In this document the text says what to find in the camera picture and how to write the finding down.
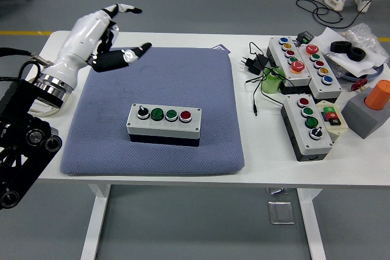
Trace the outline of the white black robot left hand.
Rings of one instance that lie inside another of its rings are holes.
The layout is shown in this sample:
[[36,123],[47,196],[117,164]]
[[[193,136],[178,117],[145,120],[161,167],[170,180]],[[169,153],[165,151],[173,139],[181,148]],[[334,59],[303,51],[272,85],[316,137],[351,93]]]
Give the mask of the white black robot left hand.
[[151,43],[111,50],[119,31],[113,19],[119,13],[127,12],[139,14],[142,10],[128,4],[113,4],[79,18],[54,64],[42,71],[39,81],[56,81],[72,91],[76,88],[79,70],[88,65],[96,72],[106,72],[127,67],[141,58],[151,48]]

